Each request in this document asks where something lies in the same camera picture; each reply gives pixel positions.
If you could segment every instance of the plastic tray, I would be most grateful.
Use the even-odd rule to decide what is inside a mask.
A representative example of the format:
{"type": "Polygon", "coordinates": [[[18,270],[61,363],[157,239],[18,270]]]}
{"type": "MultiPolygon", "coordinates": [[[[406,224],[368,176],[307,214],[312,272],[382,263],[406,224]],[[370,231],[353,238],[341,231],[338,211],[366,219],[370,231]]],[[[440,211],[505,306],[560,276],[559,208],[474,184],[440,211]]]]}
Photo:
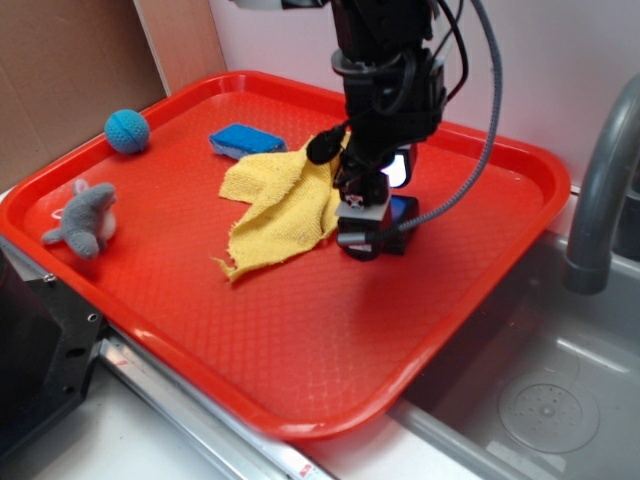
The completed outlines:
{"type": "MultiPolygon", "coordinates": [[[[333,240],[230,285],[212,257],[247,206],[220,199],[234,161],[209,134],[243,123],[290,150],[344,120],[334,92],[260,73],[203,80],[143,114],[150,145],[115,153],[99,136],[16,187],[0,231],[110,322],[258,429],[288,440],[335,435],[383,412],[564,205],[569,177],[549,153],[500,139],[449,213],[403,257],[359,263],[333,240]],[[118,230],[94,261],[40,237],[76,178],[115,184],[118,230]]],[[[441,204],[475,166],[484,135],[443,124],[419,148],[402,194],[441,204]]]]}

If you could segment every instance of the blue ball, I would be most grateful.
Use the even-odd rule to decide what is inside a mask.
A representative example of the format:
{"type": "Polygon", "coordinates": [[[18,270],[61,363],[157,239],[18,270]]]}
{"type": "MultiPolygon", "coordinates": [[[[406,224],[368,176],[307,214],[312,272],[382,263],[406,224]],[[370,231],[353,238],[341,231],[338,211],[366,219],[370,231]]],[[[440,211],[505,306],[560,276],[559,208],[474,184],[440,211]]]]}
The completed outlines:
{"type": "Polygon", "coordinates": [[[109,144],[120,153],[132,154],[144,150],[149,141],[149,124],[133,110],[118,110],[104,125],[109,144]]]}

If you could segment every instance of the cardboard box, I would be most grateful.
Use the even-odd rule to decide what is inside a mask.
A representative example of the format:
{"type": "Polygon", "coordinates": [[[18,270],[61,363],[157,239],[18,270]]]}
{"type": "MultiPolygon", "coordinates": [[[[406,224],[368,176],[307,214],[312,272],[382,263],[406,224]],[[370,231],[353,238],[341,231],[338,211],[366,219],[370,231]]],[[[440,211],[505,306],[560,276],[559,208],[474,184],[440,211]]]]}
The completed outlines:
{"type": "Polygon", "coordinates": [[[4,0],[0,192],[164,96],[132,0],[4,0]]]}

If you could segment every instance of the gray stuffed shark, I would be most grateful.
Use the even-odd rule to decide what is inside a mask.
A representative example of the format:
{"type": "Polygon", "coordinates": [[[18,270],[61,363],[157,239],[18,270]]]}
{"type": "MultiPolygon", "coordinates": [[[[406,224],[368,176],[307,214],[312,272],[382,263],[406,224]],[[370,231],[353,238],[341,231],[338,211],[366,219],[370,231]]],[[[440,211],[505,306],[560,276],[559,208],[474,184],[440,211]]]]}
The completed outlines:
{"type": "Polygon", "coordinates": [[[74,183],[74,197],[62,210],[60,227],[42,236],[46,245],[64,240],[79,257],[95,258],[107,248],[115,232],[115,217],[109,210],[116,201],[115,187],[101,183],[94,187],[84,180],[74,183]]]}

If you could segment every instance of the yellow cloth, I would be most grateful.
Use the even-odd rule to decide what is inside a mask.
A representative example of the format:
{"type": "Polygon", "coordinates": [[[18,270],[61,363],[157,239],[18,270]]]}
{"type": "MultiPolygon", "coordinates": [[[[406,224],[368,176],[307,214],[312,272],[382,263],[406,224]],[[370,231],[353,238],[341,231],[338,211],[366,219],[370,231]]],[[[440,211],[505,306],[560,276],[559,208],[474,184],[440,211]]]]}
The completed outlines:
{"type": "Polygon", "coordinates": [[[227,171],[220,196],[251,204],[229,234],[227,251],[235,267],[217,259],[232,282],[311,250],[335,230],[337,159],[313,165],[306,150],[305,145],[297,152],[249,155],[227,171]]]}

